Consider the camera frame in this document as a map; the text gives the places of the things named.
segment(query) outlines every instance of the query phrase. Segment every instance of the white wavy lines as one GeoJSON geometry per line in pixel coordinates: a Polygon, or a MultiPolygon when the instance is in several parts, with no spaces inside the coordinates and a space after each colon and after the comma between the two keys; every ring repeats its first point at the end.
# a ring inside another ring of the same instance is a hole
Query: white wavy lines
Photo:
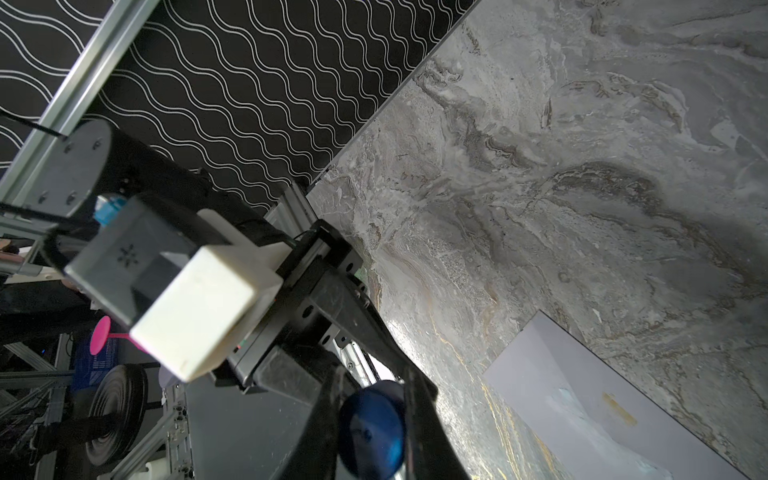
{"type": "Polygon", "coordinates": [[[426,38],[420,37],[416,34],[416,8],[413,6],[410,2],[402,2],[401,0],[397,0],[398,5],[401,5],[402,7],[405,7],[406,10],[411,14],[411,38],[414,42],[418,43],[422,47],[422,58],[426,57],[429,53],[429,43],[427,42],[426,38]]]}
{"type": "MultiPolygon", "coordinates": [[[[317,41],[316,41],[315,37],[311,33],[309,33],[308,31],[302,30],[302,29],[296,27],[293,24],[293,22],[290,20],[290,13],[288,12],[288,2],[283,3],[283,0],[280,0],[280,8],[283,11],[283,23],[286,26],[286,28],[288,29],[288,31],[292,35],[295,35],[296,37],[304,38],[305,40],[307,40],[310,43],[310,45],[312,47],[312,55],[313,55],[312,61],[315,64],[315,67],[317,67],[317,69],[320,70],[320,71],[324,71],[324,72],[326,72],[328,74],[331,74],[333,76],[333,78],[336,79],[336,92],[339,94],[339,96],[341,98],[344,98],[345,100],[354,102],[354,104],[356,106],[355,115],[357,117],[357,121],[360,124],[366,123],[368,121],[368,118],[363,118],[363,117],[360,116],[360,113],[359,113],[359,103],[357,101],[357,98],[350,97],[349,95],[346,95],[346,94],[344,94],[342,92],[342,89],[341,89],[341,77],[339,76],[339,71],[337,69],[335,69],[335,68],[326,67],[320,61],[320,58],[319,58],[320,47],[317,44],[317,41]]],[[[364,45],[363,46],[363,54],[365,54],[365,51],[366,51],[366,46],[364,45]]],[[[358,92],[360,93],[360,97],[369,99],[373,103],[374,109],[378,109],[379,108],[379,99],[376,96],[368,94],[367,92],[365,92],[365,89],[364,89],[364,87],[362,85],[362,82],[358,83],[357,88],[358,88],[358,92]]],[[[381,86],[381,79],[379,79],[379,92],[383,92],[383,89],[382,89],[382,86],[381,86]]]]}
{"type": "Polygon", "coordinates": [[[389,42],[387,37],[385,37],[384,35],[379,35],[373,29],[373,11],[371,10],[371,6],[369,5],[368,0],[355,0],[355,2],[362,3],[366,7],[366,14],[368,15],[368,25],[367,25],[368,35],[370,35],[371,38],[374,38],[380,41],[382,45],[384,45],[384,64],[387,70],[394,71],[397,74],[398,84],[401,84],[402,79],[404,77],[404,72],[402,68],[395,67],[391,63],[389,63],[389,42]]]}
{"type": "Polygon", "coordinates": [[[158,152],[160,155],[163,155],[168,160],[176,163],[176,161],[174,160],[174,156],[170,154],[170,151],[166,147],[162,147],[160,145],[150,145],[149,148],[158,152]]]}
{"type": "Polygon", "coordinates": [[[3,108],[3,109],[6,110],[9,113],[12,113],[13,115],[16,115],[17,117],[24,118],[25,120],[32,120],[32,121],[40,120],[40,115],[22,115],[22,114],[17,114],[14,111],[11,111],[10,108],[3,108]]]}
{"type": "MultiPolygon", "coordinates": [[[[208,156],[208,152],[206,151],[205,147],[200,142],[194,141],[194,140],[178,140],[176,138],[171,137],[165,131],[165,129],[163,128],[162,122],[160,122],[160,119],[157,118],[156,115],[154,115],[154,114],[152,114],[152,113],[150,113],[148,111],[131,110],[131,109],[128,109],[128,108],[119,107],[116,104],[114,104],[107,97],[107,95],[103,91],[99,92],[98,96],[101,99],[101,103],[109,111],[111,111],[112,113],[115,113],[115,114],[120,115],[122,117],[138,117],[138,118],[143,118],[144,120],[148,120],[149,122],[151,122],[154,125],[154,127],[157,129],[158,134],[163,138],[163,140],[167,144],[173,145],[175,147],[192,147],[195,150],[199,151],[200,155],[202,155],[202,157],[203,157],[203,161],[205,162],[205,164],[208,167],[211,167],[211,168],[213,168],[215,170],[231,170],[231,171],[235,172],[235,174],[237,175],[237,179],[245,187],[256,187],[256,186],[263,187],[263,183],[262,182],[255,182],[254,183],[254,182],[246,181],[243,178],[242,172],[238,168],[236,168],[235,166],[229,165],[229,164],[217,164],[217,163],[215,163],[213,160],[210,159],[210,157],[208,156]]],[[[228,192],[235,192],[237,195],[240,196],[240,198],[243,199],[243,201],[246,204],[250,205],[251,207],[262,207],[262,208],[266,208],[268,210],[271,207],[271,205],[265,204],[263,202],[261,202],[261,203],[251,202],[250,200],[248,200],[248,196],[245,194],[245,192],[242,189],[240,189],[240,188],[237,188],[237,187],[231,187],[231,188],[219,187],[218,185],[216,185],[216,181],[213,178],[211,178],[211,182],[213,183],[214,187],[216,187],[218,190],[228,191],[228,192]]]]}
{"type": "Polygon", "coordinates": [[[273,68],[269,65],[263,63],[261,61],[261,58],[258,54],[258,48],[256,45],[256,41],[253,39],[253,36],[250,35],[250,33],[245,29],[241,27],[237,27],[235,25],[229,25],[224,20],[221,19],[218,12],[216,11],[216,6],[213,3],[213,0],[208,0],[208,12],[210,13],[211,18],[214,20],[214,23],[216,26],[221,29],[222,31],[225,31],[227,33],[236,34],[243,39],[246,40],[248,43],[248,46],[250,47],[251,52],[251,58],[253,59],[253,62],[256,64],[256,66],[263,71],[264,73],[271,73],[276,74],[278,77],[280,77],[283,80],[283,86],[284,91],[286,94],[286,97],[288,97],[288,100],[295,104],[295,105],[304,105],[307,107],[307,109],[310,111],[310,120],[312,121],[312,125],[314,125],[315,128],[321,128],[324,130],[328,130],[328,132],[331,134],[333,145],[336,148],[341,148],[344,146],[344,144],[340,143],[336,139],[336,130],[333,128],[331,124],[324,124],[321,123],[319,118],[317,117],[317,112],[315,111],[315,106],[311,101],[308,101],[304,98],[298,98],[296,95],[293,94],[290,87],[290,78],[288,78],[288,75],[280,70],[279,68],[273,68]]]}
{"type": "MultiPolygon", "coordinates": [[[[211,135],[208,134],[206,131],[203,130],[203,126],[200,124],[200,119],[196,116],[194,112],[187,108],[182,107],[169,107],[165,104],[162,104],[155,98],[155,96],[152,94],[152,90],[149,87],[149,84],[138,74],[129,71],[129,70],[121,70],[121,69],[115,69],[112,72],[112,76],[116,78],[125,78],[126,80],[131,80],[135,84],[141,88],[141,90],[144,92],[144,96],[146,97],[147,101],[150,102],[153,108],[155,108],[160,113],[164,114],[176,114],[176,115],[182,115],[186,118],[188,118],[190,121],[192,121],[192,124],[194,125],[195,132],[197,135],[202,138],[205,141],[209,141],[210,143],[221,143],[226,144],[232,149],[232,153],[234,154],[234,157],[236,160],[238,160],[242,164],[258,164],[261,167],[261,170],[264,172],[264,177],[272,182],[284,182],[285,184],[290,185],[290,179],[286,177],[273,177],[270,174],[269,169],[266,167],[266,163],[262,160],[258,159],[252,159],[252,158],[245,158],[241,153],[240,149],[238,148],[237,144],[229,137],[221,137],[218,135],[211,135]]],[[[242,171],[237,167],[234,166],[238,170],[238,178],[241,180],[244,180],[244,176],[242,171]]],[[[280,195],[272,195],[272,192],[270,190],[269,185],[265,184],[264,182],[257,182],[257,185],[259,187],[262,187],[264,191],[266,191],[266,195],[271,199],[277,201],[280,195]]]]}
{"type": "Polygon", "coordinates": [[[344,42],[341,39],[341,35],[337,34],[334,31],[326,30],[326,28],[323,26],[322,23],[320,23],[320,16],[319,16],[319,5],[316,5],[314,2],[310,1],[310,4],[312,5],[312,10],[314,12],[314,21],[315,21],[315,28],[317,28],[317,33],[319,33],[321,36],[325,38],[331,38],[334,40],[334,42],[339,46],[339,65],[341,68],[343,68],[345,71],[349,71],[355,74],[355,76],[358,78],[358,89],[360,90],[360,94],[363,97],[366,97],[368,99],[373,99],[373,104],[376,106],[376,109],[379,108],[379,99],[373,97],[369,94],[364,94],[362,90],[362,70],[357,68],[356,66],[349,65],[346,63],[346,59],[344,58],[344,42]]]}
{"type": "MultiPolygon", "coordinates": [[[[280,44],[283,46],[283,58],[286,62],[286,65],[288,65],[288,68],[295,71],[296,73],[301,72],[304,73],[309,79],[310,83],[312,84],[312,94],[314,95],[315,99],[319,103],[329,104],[333,106],[333,117],[334,120],[336,120],[336,123],[339,125],[344,125],[348,127],[349,132],[351,135],[355,134],[355,131],[357,130],[357,127],[349,121],[344,121],[339,116],[339,104],[336,103],[336,99],[325,97],[320,94],[319,90],[317,89],[318,81],[317,77],[315,76],[315,72],[312,71],[311,68],[303,67],[301,65],[297,65],[295,61],[290,56],[290,45],[288,43],[288,38],[286,38],[285,34],[282,33],[280,30],[277,30],[275,28],[267,27],[261,22],[259,22],[258,16],[256,15],[256,12],[253,10],[253,3],[250,0],[246,1],[248,6],[248,18],[250,20],[250,24],[253,25],[253,27],[259,32],[264,35],[269,35],[270,37],[277,38],[277,40],[280,42],[280,44]]],[[[256,40],[253,38],[253,36],[248,32],[248,36],[253,40],[253,44],[256,44],[256,40]]],[[[374,104],[376,104],[376,98],[371,95],[366,95],[362,89],[359,90],[360,95],[363,97],[370,97],[374,104]]],[[[356,121],[360,124],[365,123],[365,119],[360,117],[360,105],[357,101],[357,98],[350,97],[348,95],[344,95],[343,92],[339,88],[336,89],[336,93],[339,94],[339,98],[342,98],[343,100],[349,101],[354,104],[355,106],[355,117],[356,121]]]]}
{"type": "Polygon", "coordinates": [[[408,40],[406,40],[405,37],[402,37],[397,33],[397,31],[395,31],[395,9],[392,7],[389,0],[384,2],[381,2],[381,0],[376,0],[376,3],[379,5],[384,5],[389,12],[389,34],[392,36],[393,40],[396,40],[398,43],[402,44],[402,64],[409,70],[413,70],[416,68],[416,65],[411,65],[408,62],[408,40]]]}
{"type": "MultiPolygon", "coordinates": [[[[342,2],[341,0],[336,0],[336,3],[338,3],[339,8],[341,8],[341,16],[342,16],[341,28],[344,31],[344,34],[349,38],[354,38],[355,40],[357,40],[358,43],[360,43],[360,47],[362,48],[362,58],[361,58],[362,66],[364,66],[366,70],[375,72],[379,76],[379,96],[382,98],[387,98],[391,92],[387,92],[384,90],[384,71],[378,66],[371,65],[368,62],[368,41],[361,34],[355,33],[349,27],[349,22],[347,21],[346,3],[342,2]]],[[[376,100],[377,100],[376,110],[378,110],[380,100],[379,99],[376,99],[376,100]]]]}
{"type": "MultiPolygon", "coordinates": [[[[197,33],[201,33],[205,35],[211,43],[214,45],[216,49],[216,56],[219,60],[219,63],[224,68],[224,70],[233,73],[233,74],[241,74],[246,75],[252,82],[253,85],[256,87],[256,94],[259,98],[259,101],[262,103],[272,106],[272,107],[278,107],[280,110],[282,110],[286,115],[286,123],[288,126],[295,131],[302,131],[306,133],[310,138],[310,143],[312,144],[312,148],[315,151],[318,152],[325,152],[328,155],[328,161],[333,160],[333,150],[331,150],[328,147],[320,147],[317,144],[317,141],[315,139],[315,132],[304,125],[297,125],[291,116],[290,109],[288,108],[288,105],[283,101],[278,100],[271,100],[269,99],[264,93],[261,91],[261,84],[259,82],[258,76],[256,76],[251,70],[247,68],[242,67],[236,67],[235,65],[232,65],[224,56],[221,48],[221,43],[219,42],[219,38],[213,34],[213,32],[210,30],[210,28],[206,27],[205,25],[200,25],[192,22],[188,22],[187,20],[184,20],[182,17],[180,17],[176,11],[174,10],[173,6],[168,2],[167,0],[163,2],[166,11],[168,12],[171,20],[174,21],[176,25],[181,27],[184,30],[187,31],[195,31],[197,33]]],[[[312,163],[312,169],[314,171],[322,171],[323,169],[317,169],[317,167],[314,164],[314,159],[311,160],[312,163]]]]}
{"type": "Polygon", "coordinates": [[[447,16],[451,17],[451,21],[449,22],[449,25],[445,30],[445,34],[447,35],[448,32],[451,30],[451,25],[454,25],[454,22],[455,22],[455,19],[453,16],[453,9],[446,7],[445,4],[442,2],[442,0],[437,0],[437,8],[439,8],[440,11],[445,13],[447,16]]]}
{"type": "Polygon", "coordinates": [[[35,57],[27,49],[27,46],[24,45],[24,42],[19,38],[19,36],[16,35],[16,32],[3,22],[0,22],[0,33],[5,35],[5,37],[11,41],[13,46],[16,47],[16,51],[18,51],[22,58],[24,58],[24,60],[29,64],[29,66],[35,70],[41,71],[47,75],[51,75],[52,77],[66,77],[69,73],[69,68],[52,67],[35,57]]]}
{"type": "Polygon", "coordinates": [[[290,158],[288,158],[286,155],[275,155],[270,153],[266,147],[266,141],[264,140],[263,136],[256,133],[248,133],[237,128],[237,126],[234,123],[234,117],[229,110],[222,107],[221,105],[207,104],[202,100],[200,100],[199,98],[197,98],[197,96],[192,91],[191,83],[179,71],[174,70],[173,68],[162,68],[162,67],[158,67],[156,65],[151,64],[146,59],[144,59],[144,57],[141,56],[141,54],[133,45],[130,48],[130,53],[131,53],[131,57],[133,57],[133,59],[136,61],[136,64],[146,72],[155,74],[155,75],[171,77],[179,81],[182,84],[182,86],[184,86],[184,90],[187,93],[187,99],[195,107],[204,111],[217,111],[221,113],[227,119],[227,124],[229,125],[230,131],[232,131],[232,135],[234,137],[252,138],[256,140],[261,146],[261,149],[264,152],[264,154],[271,160],[284,162],[288,167],[288,171],[290,172],[291,175],[293,175],[294,177],[306,177],[310,182],[314,180],[312,175],[310,175],[307,172],[295,171],[293,169],[293,165],[291,164],[290,158]]]}
{"type": "Polygon", "coordinates": [[[115,121],[114,121],[114,120],[112,120],[111,118],[107,117],[106,115],[102,115],[102,114],[91,114],[91,113],[88,113],[88,114],[85,114],[85,115],[83,115],[83,120],[96,120],[96,119],[98,119],[98,118],[100,118],[101,120],[106,120],[106,121],[108,121],[109,123],[111,123],[112,125],[114,125],[114,127],[115,127],[115,128],[117,128],[118,130],[120,130],[120,125],[118,125],[118,124],[117,124],[117,122],[115,122],[115,121]]]}
{"type": "Polygon", "coordinates": [[[56,0],[56,4],[65,14],[69,16],[69,18],[72,18],[78,23],[82,23],[83,25],[90,25],[91,27],[98,27],[101,25],[101,18],[91,17],[83,12],[80,12],[69,2],[67,2],[67,0],[56,0]]]}
{"type": "Polygon", "coordinates": [[[25,73],[23,71],[18,70],[0,70],[0,78],[7,78],[9,80],[18,80],[23,81],[30,87],[37,90],[40,95],[43,96],[45,101],[47,103],[51,102],[51,99],[53,98],[53,95],[51,94],[51,91],[48,90],[48,87],[45,86],[45,84],[41,81],[39,81],[37,78],[31,76],[28,73],[25,73]]]}
{"type": "Polygon", "coordinates": [[[467,12],[467,10],[469,10],[469,7],[467,7],[467,8],[462,8],[462,0],[456,0],[456,11],[457,11],[457,12],[458,12],[460,15],[464,15],[464,14],[467,12]]]}
{"type": "Polygon", "coordinates": [[[437,12],[435,12],[435,8],[432,7],[430,4],[424,2],[423,0],[418,0],[419,7],[422,10],[426,10],[429,12],[429,41],[436,45],[440,41],[440,37],[435,35],[435,20],[437,19],[437,12]]]}
{"type": "Polygon", "coordinates": [[[83,49],[85,48],[85,46],[83,45],[83,41],[80,39],[80,37],[78,37],[78,34],[74,33],[74,30],[72,30],[69,27],[69,25],[65,24],[61,20],[58,20],[57,18],[52,18],[45,15],[35,15],[32,13],[24,12],[14,7],[13,5],[10,5],[5,0],[0,0],[0,12],[5,13],[7,16],[11,18],[15,18],[16,20],[19,20],[20,22],[29,23],[31,25],[44,25],[46,27],[57,30],[63,36],[67,37],[69,41],[72,42],[74,47],[78,50],[78,53],[82,52],[83,49]],[[13,15],[11,12],[3,8],[2,7],[3,5],[5,5],[5,7],[7,8],[10,8],[12,11],[18,13],[20,16],[13,15]]]}
{"type": "MultiPolygon", "coordinates": [[[[265,131],[268,134],[278,135],[278,136],[282,137],[286,141],[286,145],[288,147],[288,151],[292,155],[296,155],[296,156],[300,156],[300,157],[305,157],[308,160],[309,166],[310,166],[310,170],[315,171],[315,172],[323,171],[322,168],[318,168],[318,167],[316,167],[314,165],[312,155],[310,155],[308,152],[305,152],[305,151],[298,151],[293,146],[293,142],[291,141],[291,137],[290,137],[290,135],[288,135],[288,132],[286,132],[284,130],[274,130],[274,129],[268,127],[264,123],[263,115],[262,115],[261,110],[256,105],[251,104],[251,103],[247,103],[247,102],[241,102],[241,101],[235,100],[232,97],[232,95],[231,95],[231,93],[229,91],[229,88],[227,86],[227,83],[226,83],[226,81],[225,81],[225,79],[224,79],[224,77],[223,77],[223,75],[221,73],[219,73],[218,71],[213,70],[211,68],[198,67],[197,65],[194,65],[192,62],[190,62],[187,59],[187,57],[184,56],[184,51],[181,49],[181,42],[180,42],[180,40],[178,39],[178,37],[176,37],[176,35],[173,33],[173,31],[171,31],[168,27],[166,27],[165,25],[161,25],[161,24],[155,23],[155,22],[147,22],[147,23],[144,24],[144,30],[155,31],[156,33],[159,33],[160,35],[163,35],[170,42],[170,44],[173,46],[174,51],[176,52],[176,58],[177,58],[179,63],[181,63],[181,65],[184,68],[186,68],[190,73],[198,74],[198,75],[204,75],[204,76],[207,76],[207,77],[210,77],[210,78],[214,79],[219,84],[219,86],[221,86],[221,91],[223,93],[224,100],[231,107],[239,108],[239,109],[244,109],[244,110],[248,110],[248,111],[252,112],[255,115],[256,120],[258,121],[259,127],[261,128],[262,131],[265,131]]],[[[330,156],[331,155],[331,153],[330,153],[331,150],[327,149],[327,151],[328,151],[328,155],[330,156]]]]}
{"type": "Polygon", "coordinates": [[[6,127],[5,125],[0,125],[0,135],[2,135],[5,138],[8,138],[16,146],[16,148],[21,148],[22,145],[24,144],[24,142],[22,141],[22,138],[19,137],[18,134],[16,134],[16,132],[6,127]]]}

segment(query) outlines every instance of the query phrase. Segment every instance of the black cable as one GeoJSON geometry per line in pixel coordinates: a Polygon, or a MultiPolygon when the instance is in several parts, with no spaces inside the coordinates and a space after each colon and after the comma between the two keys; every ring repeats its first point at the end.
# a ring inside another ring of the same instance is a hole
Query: black cable
{"type": "Polygon", "coordinates": [[[27,218],[36,218],[38,220],[44,220],[46,222],[58,223],[60,225],[66,225],[69,227],[90,227],[90,222],[84,222],[81,220],[72,220],[71,218],[61,217],[59,215],[47,214],[45,212],[38,212],[36,210],[29,210],[28,208],[16,207],[15,205],[0,203],[0,212],[6,212],[8,214],[21,215],[27,218]]]}
{"type": "Polygon", "coordinates": [[[67,355],[69,355],[69,358],[72,358],[72,349],[69,347],[69,344],[72,344],[74,346],[74,340],[72,339],[72,335],[69,336],[69,339],[67,340],[67,344],[64,345],[64,350],[67,351],[67,355]]]}
{"type": "Polygon", "coordinates": [[[53,130],[52,128],[43,127],[40,124],[36,124],[34,121],[27,120],[26,118],[19,117],[17,114],[12,114],[11,112],[5,110],[4,108],[0,107],[0,115],[3,117],[8,117],[13,121],[17,121],[20,124],[26,125],[27,127],[34,128],[35,130],[40,130],[41,132],[44,132],[49,135],[53,135],[56,138],[66,138],[67,136],[64,134],[61,134],[57,132],[56,130],[53,130]]]}
{"type": "Polygon", "coordinates": [[[373,372],[373,376],[376,378],[376,381],[380,382],[381,381],[381,377],[379,376],[379,372],[376,371],[376,366],[373,365],[373,361],[371,360],[371,356],[368,355],[368,352],[366,352],[362,348],[360,349],[360,351],[362,352],[362,357],[366,360],[366,363],[368,363],[368,366],[371,368],[371,372],[373,372]]]}

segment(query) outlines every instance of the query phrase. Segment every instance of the blue knob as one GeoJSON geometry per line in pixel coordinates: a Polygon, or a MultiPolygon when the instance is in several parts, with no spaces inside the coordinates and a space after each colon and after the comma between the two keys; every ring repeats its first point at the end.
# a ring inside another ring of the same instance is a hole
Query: blue knob
{"type": "Polygon", "coordinates": [[[106,227],[114,219],[114,217],[120,212],[120,209],[125,205],[128,200],[125,200],[119,195],[111,195],[105,197],[99,195],[96,200],[96,211],[94,212],[94,219],[102,226],[106,227]]]}
{"type": "Polygon", "coordinates": [[[339,411],[339,455],[363,480],[397,473],[406,443],[403,388],[383,380],[350,396],[339,411]]]}

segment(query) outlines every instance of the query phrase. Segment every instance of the white plastic block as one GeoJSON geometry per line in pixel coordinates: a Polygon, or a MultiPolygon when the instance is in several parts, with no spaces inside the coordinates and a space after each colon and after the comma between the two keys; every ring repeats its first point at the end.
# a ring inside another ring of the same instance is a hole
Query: white plastic block
{"type": "Polygon", "coordinates": [[[197,212],[197,216],[210,223],[210,225],[221,233],[224,238],[230,241],[233,245],[241,247],[253,248],[261,260],[261,263],[268,266],[271,270],[277,270],[283,260],[291,253],[291,247],[288,247],[283,242],[272,243],[270,245],[264,245],[257,247],[253,244],[248,237],[242,234],[237,228],[233,227],[231,223],[227,222],[221,215],[215,210],[204,208],[197,212]]]}
{"type": "Polygon", "coordinates": [[[155,300],[131,337],[179,379],[219,366],[269,309],[283,279],[265,264],[269,250],[201,247],[155,300]]]}

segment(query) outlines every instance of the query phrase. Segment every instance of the metal rail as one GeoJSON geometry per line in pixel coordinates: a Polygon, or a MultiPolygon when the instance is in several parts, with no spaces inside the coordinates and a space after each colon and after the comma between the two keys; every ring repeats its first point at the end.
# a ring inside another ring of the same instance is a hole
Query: metal rail
{"type": "Polygon", "coordinates": [[[6,406],[16,402],[16,400],[16,397],[10,393],[6,392],[5,390],[0,390],[0,407],[5,408],[6,406]]]}
{"type": "MultiPolygon", "coordinates": [[[[40,124],[69,135],[149,18],[159,0],[115,0],[48,104],[40,124]]],[[[0,202],[21,206],[45,169],[57,139],[33,130],[0,180],[0,202]]],[[[0,217],[0,233],[36,238],[48,225],[0,217]]]]}
{"type": "Polygon", "coordinates": [[[264,215],[264,220],[288,233],[290,237],[296,237],[315,223],[317,215],[306,200],[302,188],[292,181],[277,205],[264,215]]]}
{"type": "MultiPolygon", "coordinates": [[[[62,333],[58,336],[58,347],[56,348],[54,367],[59,372],[69,370],[69,364],[71,362],[71,354],[67,351],[69,339],[70,336],[68,333],[62,333]]],[[[43,417],[44,424],[50,425],[61,421],[61,417],[64,416],[64,400],[66,396],[66,386],[51,389],[51,396],[48,399],[48,408],[45,410],[45,416],[43,417]]],[[[56,452],[51,452],[41,458],[40,462],[38,462],[38,465],[35,468],[35,480],[53,480],[55,470],[56,452]]]]}
{"type": "Polygon", "coordinates": [[[48,389],[50,389],[53,385],[55,385],[55,383],[56,381],[51,380],[50,382],[47,382],[36,389],[30,390],[30,392],[27,395],[25,395],[23,398],[20,398],[15,402],[13,402],[11,405],[6,406],[2,411],[0,411],[0,422],[5,420],[9,415],[13,415],[14,413],[23,409],[24,406],[26,406],[32,400],[45,395],[45,392],[48,389]]]}
{"type": "Polygon", "coordinates": [[[98,476],[98,480],[123,480],[131,476],[140,466],[142,466],[154,454],[160,445],[165,443],[168,436],[168,429],[177,421],[179,412],[170,408],[157,421],[152,430],[142,438],[139,443],[126,455],[114,470],[98,476]]]}
{"type": "Polygon", "coordinates": [[[56,368],[50,363],[46,362],[43,357],[32,351],[31,348],[26,346],[22,342],[9,343],[5,346],[6,349],[13,352],[20,359],[32,366],[38,372],[52,372],[56,368]]]}
{"type": "Polygon", "coordinates": [[[72,382],[74,370],[60,372],[0,372],[0,388],[31,389],[54,381],[56,385],[66,386],[72,382]]]}

